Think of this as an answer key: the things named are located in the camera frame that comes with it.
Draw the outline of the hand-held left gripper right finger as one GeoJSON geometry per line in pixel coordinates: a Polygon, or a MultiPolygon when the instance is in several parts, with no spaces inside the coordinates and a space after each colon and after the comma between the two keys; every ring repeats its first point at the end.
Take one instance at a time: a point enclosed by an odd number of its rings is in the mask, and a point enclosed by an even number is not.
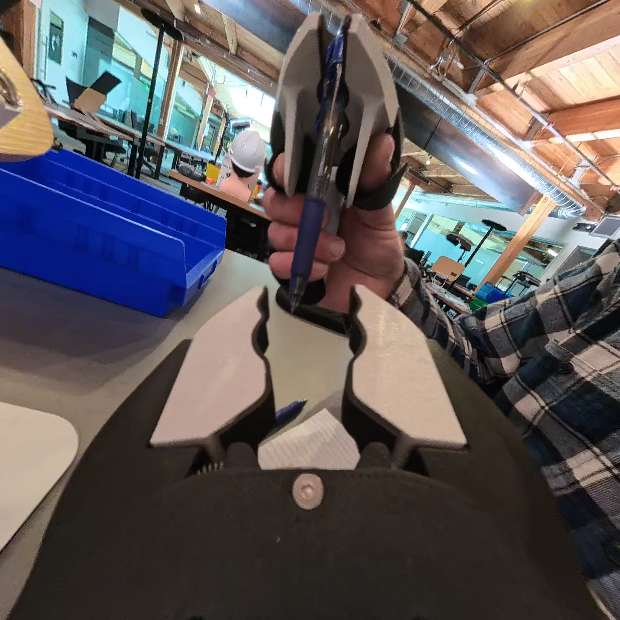
{"type": "Polygon", "coordinates": [[[360,284],[351,289],[349,318],[342,424],[359,452],[380,443],[393,466],[404,466],[420,448],[467,448],[422,330],[360,284]]]}

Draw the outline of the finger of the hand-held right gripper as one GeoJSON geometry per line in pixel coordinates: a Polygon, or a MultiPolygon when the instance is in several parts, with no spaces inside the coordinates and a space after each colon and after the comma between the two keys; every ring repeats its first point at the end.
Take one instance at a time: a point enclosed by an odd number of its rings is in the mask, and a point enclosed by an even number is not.
{"type": "Polygon", "coordinates": [[[283,154],[279,187],[288,197],[296,193],[303,175],[305,144],[317,142],[315,124],[329,40],[323,15],[312,12],[293,35],[283,59],[273,114],[273,160],[283,154]]]}
{"type": "Polygon", "coordinates": [[[348,22],[344,80],[348,100],[346,133],[340,142],[338,190],[349,208],[355,201],[368,146],[374,136],[393,137],[392,172],[397,171],[400,162],[400,109],[396,86],[380,39],[359,14],[348,22]]]}

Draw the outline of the blue ballpoint pen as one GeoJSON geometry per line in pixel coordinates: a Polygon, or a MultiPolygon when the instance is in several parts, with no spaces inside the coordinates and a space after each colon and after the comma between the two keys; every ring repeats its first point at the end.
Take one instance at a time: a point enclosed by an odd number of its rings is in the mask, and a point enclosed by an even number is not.
{"type": "Polygon", "coordinates": [[[332,168],[349,129],[346,115],[349,91],[345,68],[351,23],[352,18],[345,17],[326,50],[320,51],[321,79],[317,85],[320,106],[315,124],[317,141],[291,265],[289,295],[292,314],[296,313],[303,300],[312,273],[332,168]]]}

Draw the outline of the lined white notepad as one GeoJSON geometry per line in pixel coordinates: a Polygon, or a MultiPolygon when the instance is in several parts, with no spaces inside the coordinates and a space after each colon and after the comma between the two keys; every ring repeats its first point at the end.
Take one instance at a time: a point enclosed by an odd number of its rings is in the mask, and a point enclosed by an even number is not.
{"type": "Polygon", "coordinates": [[[258,450],[262,470],[353,470],[359,461],[354,439],[326,408],[277,433],[258,450]]]}

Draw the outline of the person's right hand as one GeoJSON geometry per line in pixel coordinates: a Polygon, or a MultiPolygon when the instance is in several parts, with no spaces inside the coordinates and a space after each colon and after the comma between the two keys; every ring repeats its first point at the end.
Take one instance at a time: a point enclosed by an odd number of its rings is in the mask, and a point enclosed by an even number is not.
{"type": "MultiPolygon", "coordinates": [[[[275,278],[289,280],[305,196],[288,198],[279,189],[283,174],[284,155],[281,154],[273,166],[274,183],[266,191],[262,204],[271,219],[268,241],[274,252],[269,258],[270,269],[275,278]]],[[[326,292],[319,305],[346,313],[350,290],[357,284],[387,299],[405,270],[402,239],[396,230],[391,202],[374,211],[356,206],[345,208],[335,228],[330,219],[331,213],[326,208],[309,279],[325,283],[326,292]]]]}

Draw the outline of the white hard hat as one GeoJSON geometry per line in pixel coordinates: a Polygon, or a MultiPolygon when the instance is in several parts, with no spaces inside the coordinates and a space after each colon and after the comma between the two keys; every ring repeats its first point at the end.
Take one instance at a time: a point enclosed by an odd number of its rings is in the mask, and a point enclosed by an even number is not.
{"type": "Polygon", "coordinates": [[[233,169],[249,177],[262,169],[267,151],[258,131],[246,129],[233,139],[228,149],[233,169]]]}

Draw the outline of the pink mannequin head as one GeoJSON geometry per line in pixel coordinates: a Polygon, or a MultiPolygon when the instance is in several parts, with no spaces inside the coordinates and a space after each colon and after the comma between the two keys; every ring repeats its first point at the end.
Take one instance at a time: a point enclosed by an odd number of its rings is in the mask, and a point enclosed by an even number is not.
{"type": "Polygon", "coordinates": [[[220,168],[216,186],[221,192],[230,197],[250,202],[257,186],[260,172],[261,170],[259,169],[250,174],[226,160],[220,168]]]}

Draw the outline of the long wooden work table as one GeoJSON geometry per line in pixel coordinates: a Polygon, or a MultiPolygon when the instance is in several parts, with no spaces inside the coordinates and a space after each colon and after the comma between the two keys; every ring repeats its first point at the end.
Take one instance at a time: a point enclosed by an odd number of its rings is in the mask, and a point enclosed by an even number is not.
{"type": "Polygon", "coordinates": [[[222,192],[220,189],[213,185],[191,179],[190,177],[182,175],[176,170],[170,170],[167,176],[170,179],[174,179],[182,184],[189,185],[198,191],[208,194],[212,199],[212,202],[221,206],[221,208],[226,209],[227,207],[225,205],[232,205],[236,208],[240,208],[246,213],[258,216],[263,220],[271,221],[271,218],[261,208],[258,208],[256,206],[253,206],[251,203],[247,203],[246,201],[242,201],[236,197],[228,195],[227,193],[222,192]]]}

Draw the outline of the blue plastic storage bin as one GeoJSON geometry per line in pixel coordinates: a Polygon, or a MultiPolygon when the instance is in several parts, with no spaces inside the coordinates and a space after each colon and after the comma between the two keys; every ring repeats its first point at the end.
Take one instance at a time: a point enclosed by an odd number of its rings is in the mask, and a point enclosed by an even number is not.
{"type": "Polygon", "coordinates": [[[166,317],[222,260],[226,220],[75,152],[1,163],[1,267],[166,317]]]}

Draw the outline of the open cardboard box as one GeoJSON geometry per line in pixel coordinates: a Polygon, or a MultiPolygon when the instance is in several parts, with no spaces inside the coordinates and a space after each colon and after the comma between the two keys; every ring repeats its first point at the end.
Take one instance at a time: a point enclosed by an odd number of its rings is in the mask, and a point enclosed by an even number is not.
{"type": "Polygon", "coordinates": [[[121,80],[109,71],[102,73],[89,87],[66,77],[69,106],[80,112],[96,113],[120,83],[121,80]]]}

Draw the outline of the white rounded board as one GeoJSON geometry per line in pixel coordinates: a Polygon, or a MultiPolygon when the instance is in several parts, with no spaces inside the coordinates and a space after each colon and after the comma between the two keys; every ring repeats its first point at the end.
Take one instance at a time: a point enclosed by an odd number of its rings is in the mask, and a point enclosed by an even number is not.
{"type": "Polygon", "coordinates": [[[76,458],[79,435],[66,419],[1,403],[1,550],[76,458]]]}

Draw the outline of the yellow wooden board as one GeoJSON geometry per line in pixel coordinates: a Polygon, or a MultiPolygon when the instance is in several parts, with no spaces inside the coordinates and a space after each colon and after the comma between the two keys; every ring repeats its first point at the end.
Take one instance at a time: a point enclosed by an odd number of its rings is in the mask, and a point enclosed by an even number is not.
{"type": "Polygon", "coordinates": [[[1,162],[32,159],[53,144],[43,102],[23,67],[1,41],[1,162]]]}

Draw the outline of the large black ventilation duct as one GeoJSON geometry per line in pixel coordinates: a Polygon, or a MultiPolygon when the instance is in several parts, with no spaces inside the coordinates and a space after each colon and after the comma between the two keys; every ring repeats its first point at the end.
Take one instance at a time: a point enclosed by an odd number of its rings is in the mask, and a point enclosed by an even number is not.
{"type": "Polygon", "coordinates": [[[430,107],[397,86],[405,137],[431,164],[422,164],[425,176],[454,195],[489,197],[518,214],[533,206],[542,194],[506,165],[486,153],[472,139],[442,119],[430,107]]]}

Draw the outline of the silver ribbed ventilation duct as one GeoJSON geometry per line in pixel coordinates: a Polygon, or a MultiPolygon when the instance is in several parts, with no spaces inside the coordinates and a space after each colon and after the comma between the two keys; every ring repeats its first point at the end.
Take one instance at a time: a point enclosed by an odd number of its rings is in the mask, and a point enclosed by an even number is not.
{"type": "Polygon", "coordinates": [[[517,148],[517,145],[490,121],[471,111],[444,84],[428,73],[403,62],[395,52],[389,51],[384,54],[396,87],[403,87],[442,119],[472,139],[486,153],[515,172],[532,188],[550,198],[556,205],[558,218],[574,220],[585,214],[587,209],[585,198],[579,196],[533,156],[517,148]]]}

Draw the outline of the wall poster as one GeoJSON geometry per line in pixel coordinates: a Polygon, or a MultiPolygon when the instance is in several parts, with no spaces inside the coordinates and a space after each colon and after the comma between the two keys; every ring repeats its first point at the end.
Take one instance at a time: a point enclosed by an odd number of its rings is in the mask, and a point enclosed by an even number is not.
{"type": "Polygon", "coordinates": [[[54,12],[50,12],[50,25],[48,33],[48,58],[58,65],[63,60],[65,23],[54,12]]]}

